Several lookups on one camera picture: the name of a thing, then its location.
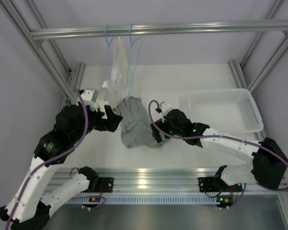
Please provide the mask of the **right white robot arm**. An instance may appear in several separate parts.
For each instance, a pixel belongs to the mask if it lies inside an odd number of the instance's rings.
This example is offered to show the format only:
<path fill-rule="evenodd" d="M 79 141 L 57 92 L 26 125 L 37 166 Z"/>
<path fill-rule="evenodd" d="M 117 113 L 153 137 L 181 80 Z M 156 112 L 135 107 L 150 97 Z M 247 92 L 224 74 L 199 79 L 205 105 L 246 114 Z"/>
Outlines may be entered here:
<path fill-rule="evenodd" d="M 288 158 L 271 138 L 250 141 L 223 134 L 207 124 L 193 123 L 179 109 L 173 109 L 152 122 L 151 128 L 158 143 L 163 134 L 165 138 L 182 139 L 191 146 L 218 150 L 242 160 L 241 165 L 219 167 L 214 178 L 218 190 L 226 190 L 235 184 L 258 184 L 268 190 L 282 191 L 279 186 L 288 169 Z"/>

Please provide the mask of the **grey tank top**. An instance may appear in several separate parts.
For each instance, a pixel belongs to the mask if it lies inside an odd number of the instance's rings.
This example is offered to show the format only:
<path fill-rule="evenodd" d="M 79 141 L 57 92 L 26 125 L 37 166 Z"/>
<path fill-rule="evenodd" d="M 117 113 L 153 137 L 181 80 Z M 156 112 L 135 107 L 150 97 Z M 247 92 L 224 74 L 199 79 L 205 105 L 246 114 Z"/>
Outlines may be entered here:
<path fill-rule="evenodd" d="M 155 149 L 167 143 L 158 144 L 152 136 L 149 114 L 141 98 L 131 96 L 127 101 L 121 101 L 115 112 L 123 117 L 120 123 L 121 141 L 127 148 L 147 146 Z"/>

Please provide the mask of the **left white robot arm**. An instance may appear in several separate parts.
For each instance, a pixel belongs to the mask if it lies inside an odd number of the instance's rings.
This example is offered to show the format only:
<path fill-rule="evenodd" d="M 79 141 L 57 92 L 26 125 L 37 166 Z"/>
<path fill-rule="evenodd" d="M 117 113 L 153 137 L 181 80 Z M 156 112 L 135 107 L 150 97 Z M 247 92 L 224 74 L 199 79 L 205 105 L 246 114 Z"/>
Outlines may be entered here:
<path fill-rule="evenodd" d="M 49 181 L 67 157 L 93 130 L 115 132 L 122 116 L 109 105 L 105 111 L 92 110 L 88 105 L 65 106 L 56 115 L 52 131 L 39 141 L 28 173 L 13 200 L 0 207 L 0 219 L 9 230 L 41 230 L 52 215 L 68 200 L 85 191 L 94 191 L 99 175 L 85 166 L 71 179 L 48 194 L 44 194 Z"/>

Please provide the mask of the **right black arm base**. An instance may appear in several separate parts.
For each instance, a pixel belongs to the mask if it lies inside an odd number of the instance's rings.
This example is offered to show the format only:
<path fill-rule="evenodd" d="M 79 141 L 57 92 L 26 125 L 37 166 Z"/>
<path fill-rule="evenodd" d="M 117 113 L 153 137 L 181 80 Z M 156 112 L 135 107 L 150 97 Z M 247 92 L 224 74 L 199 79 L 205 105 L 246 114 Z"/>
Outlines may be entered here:
<path fill-rule="evenodd" d="M 220 179 L 214 176 L 211 177 L 199 177 L 198 184 L 200 192 L 224 192 L 227 189 L 227 185 Z"/>

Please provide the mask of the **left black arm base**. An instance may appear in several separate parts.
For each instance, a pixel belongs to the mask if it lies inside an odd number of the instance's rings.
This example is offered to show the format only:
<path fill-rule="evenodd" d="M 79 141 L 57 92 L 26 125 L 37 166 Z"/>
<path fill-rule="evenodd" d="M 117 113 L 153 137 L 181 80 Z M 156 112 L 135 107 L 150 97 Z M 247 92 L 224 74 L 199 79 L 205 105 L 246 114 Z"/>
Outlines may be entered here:
<path fill-rule="evenodd" d="M 90 192 L 93 193 L 112 193 L 114 185 L 114 178 L 99 177 L 93 182 Z"/>

